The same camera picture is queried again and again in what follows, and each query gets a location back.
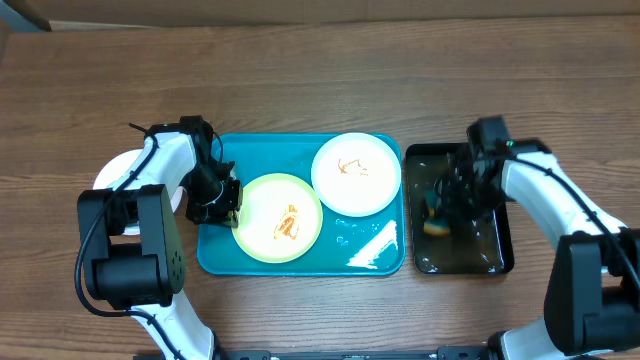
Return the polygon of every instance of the yellow-rimmed plate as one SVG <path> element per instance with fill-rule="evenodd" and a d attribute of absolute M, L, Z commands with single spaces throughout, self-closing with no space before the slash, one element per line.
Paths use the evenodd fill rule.
<path fill-rule="evenodd" d="M 243 189 L 233 237 L 252 258 L 283 263 L 307 252 L 322 228 L 322 205 L 302 179 L 287 174 L 261 176 Z"/>

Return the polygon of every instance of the wood grain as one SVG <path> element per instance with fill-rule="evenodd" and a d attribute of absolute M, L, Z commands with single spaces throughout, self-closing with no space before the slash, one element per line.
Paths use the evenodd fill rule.
<path fill-rule="evenodd" d="M 0 64 L 2 64 L 2 57 L 4 56 L 4 49 L 7 45 L 10 32 L 11 29 L 9 25 L 3 19 L 0 19 Z"/>
<path fill-rule="evenodd" d="M 637 0 L 5 1 L 49 21 L 158 27 L 640 14 Z"/>
<path fill-rule="evenodd" d="M 128 122 L 202 114 L 221 133 L 383 132 L 404 151 L 463 141 L 478 116 L 501 113 L 514 138 L 542 138 L 638 227 L 638 64 L 639 17 L 12 35 L 0 69 L 1 356 L 156 349 L 134 321 L 90 316 L 71 280 L 77 197 L 141 145 Z M 521 207 L 509 216 L 516 267 L 495 278 L 424 276 L 411 252 L 386 278 L 214 277 L 178 216 L 186 291 L 229 349 L 480 344 L 542 315 L 553 251 Z"/>

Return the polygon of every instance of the white plate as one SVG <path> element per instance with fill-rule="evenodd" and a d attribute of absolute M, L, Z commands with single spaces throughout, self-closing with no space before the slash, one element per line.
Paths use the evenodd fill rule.
<path fill-rule="evenodd" d="M 142 153 L 142 149 L 130 150 L 122 153 L 107 163 L 98 173 L 96 180 L 93 182 L 93 189 L 106 189 L 118 180 L 133 165 L 138 156 Z M 171 209 L 176 212 L 182 200 L 183 187 L 178 186 L 176 192 L 171 197 Z M 140 227 L 138 225 L 127 226 L 123 235 L 140 235 Z"/>
<path fill-rule="evenodd" d="M 289 231 L 277 231 L 286 219 Z M 238 228 L 232 229 L 238 246 L 266 263 L 291 261 L 311 248 L 322 228 L 322 205 L 303 180 L 287 174 L 269 174 L 242 189 Z"/>
<path fill-rule="evenodd" d="M 375 214 L 395 198 L 401 168 L 389 145 L 375 136 L 347 133 L 320 148 L 311 165 L 311 182 L 320 200 L 346 216 Z"/>

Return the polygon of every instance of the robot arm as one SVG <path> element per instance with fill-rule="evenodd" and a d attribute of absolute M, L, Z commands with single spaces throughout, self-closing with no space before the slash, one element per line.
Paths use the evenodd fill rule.
<path fill-rule="evenodd" d="M 179 185 L 186 188 L 186 215 L 195 224 L 237 226 L 236 213 L 242 199 L 242 188 L 232 174 L 234 164 L 210 156 L 213 134 L 211 125 L 200 116 L 153 126 L 145 131 L 142 154 L 122 178 L 108 189 L 85 191 L 78 199 L 82 239 L 108 204 L 88 239 L 83 259 L 91 297 L 107 300 L 115 310 L 153 316 L 166 339 L 185 359 L 210 360 L 220 354 L 216 354 L 213 332 L 200 321 L 182 290 L 185 259 L 169 194 Z M 130 173 L 152 150 L 153 157 L 139 175 L 115 193 L 113 190 L 128 181 Z M 131 226 L 140 227 L 140 243 L 111 243 L 109 236 L 120 235 Z M 165 358 L 173 359 L 175 354 L 153 324 L 133 317 L 149 332 Z"/>
<path fill-rule="evenodd" d="M 544 144 L 512 141 L 501 117 L 480 119 L 467 134 L 468 147 L 456 154 L 439 183 L 435 213 L 475 220 L 511 199 L 529 212 L 556 250 L 544 318 L 494 335 L 488 351 L 503 360 L 556 360 L 639 346 L 640 234 L 598 208 Z M 615 247 L 632 271 L 621 266 L 623 256 Z M 621 286 L 603 289 L 603 266 L 622 276 Z"/>
<path fill-rule="evenodd" d="M 611 233 L 619 233 L 626 227 L 620 220 L 610 216 L 591 201 L 560 169 L 558 160 L 551 153 L 543 151 L 526 152 L 517 159 L 551 169 L 563 178 L 580 195 L 591 211 L 595 211 Z M 554 250 L 563 235 L 577 231 L 599 235 L 602 231 L 589 220 L 584 210 L 578 206 L 567 191 L 553 178 L 540 170 L 512 160 L 504 162 L 502 170 L 502 190 L 505 195 L 522 205 L 542 229 Z"/>

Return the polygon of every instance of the sauce stain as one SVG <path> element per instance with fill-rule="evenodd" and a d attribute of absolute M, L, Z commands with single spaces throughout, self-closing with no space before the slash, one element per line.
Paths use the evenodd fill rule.
<path fill-rule="evenodd" d="M 360 159 L 349 161 L 341 165 L 342 159 L 338 160 L 338 169 L 341 174 L 369 176 L 369 170 L 360 164 Z"/>
<path fill-rule="evenodd" d="M 287 236 L 291 240 L 295 240 L 298 236 L 298 230 L 300 230 L 298 225 L 298 210 L 289 204 L 289 208 L 280 219 L 280 224 L 276 225 L 273 231 L 273 239 L 279 240 Z"/>

